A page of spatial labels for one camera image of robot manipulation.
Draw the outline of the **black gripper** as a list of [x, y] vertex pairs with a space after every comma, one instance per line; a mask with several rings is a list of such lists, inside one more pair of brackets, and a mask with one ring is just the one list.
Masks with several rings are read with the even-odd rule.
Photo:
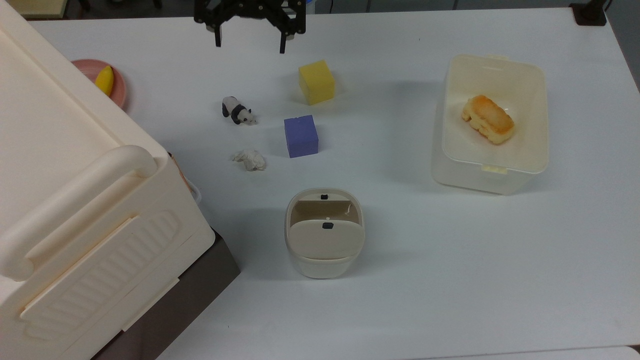
[[280, 32], [279, 54], [286, 52], [288, 37], [306, 32], [304, 0], [197, 0], [194, 20], [214, 34], [222, 47], [222, 23], [233, 17], [267, 19]]

